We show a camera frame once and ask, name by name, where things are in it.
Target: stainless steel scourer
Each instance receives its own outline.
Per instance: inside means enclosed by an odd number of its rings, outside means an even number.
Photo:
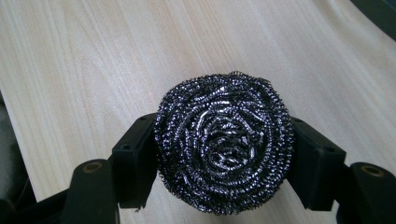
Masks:
[[[164,185],[203,212],[262,205],[290,168],[287,108],[268,80],[241,72],[175,86],[163,97],[154,132]]]

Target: wooden table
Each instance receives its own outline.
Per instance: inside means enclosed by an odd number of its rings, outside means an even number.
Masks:
[[[0,88],[35,195],[107,158],[177,83],[239,70],[269,79],[294,117],[396,174],[396,42],[347,0],[1,1]],[[122,223],[334,223],[290,185],[254,211],[203,214],[157,178]]]

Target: screw hole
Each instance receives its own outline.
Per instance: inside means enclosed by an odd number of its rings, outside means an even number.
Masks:
[[[363,165],[363,166],[361,167],[361,169],[362,169],[365,173],[367,173],[367,174],[369,174],[369,175],[376,176],[376,177],[382,177],[382,176],[385,175],[383,171],[381,171],[381,170],[375,168],[374,166]]]
[[[125,145],[122,145],[121,148],[125,149],[125,150],[129,150],[129,149],[131,149],[131,146],[129,146],[128,144],[125,144]]]
[[[86,164],[86,165],[82,168],[82,170],[84,171],[84,173],[89,174],[89,173],[93,173],[93,172],[99,170],[100,168],[102,168],[102,166],[103,166],[103,164],[102,164],[101,162],[99,162],[99,161],[94,161],[94,162],[91,162],[91,163]]]

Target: light wood surface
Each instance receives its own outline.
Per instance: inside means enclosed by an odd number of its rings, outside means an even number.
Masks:
[[[290,113],[396,174],[396,42],[347,0],[1,1],[0,90],[35,195],[107,158],[179,82],[239,70],[269,79]],[[157,178],[122,223],[334,223],[290,185],[254,211],[203,214]]]

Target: metallic spiral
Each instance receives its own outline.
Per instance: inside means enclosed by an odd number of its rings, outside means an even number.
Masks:
[[[290,168],[290,115],[263,78],[231,72],[184,81],[163,97],[154,132],[164,185],[203,212],[262,205]]]

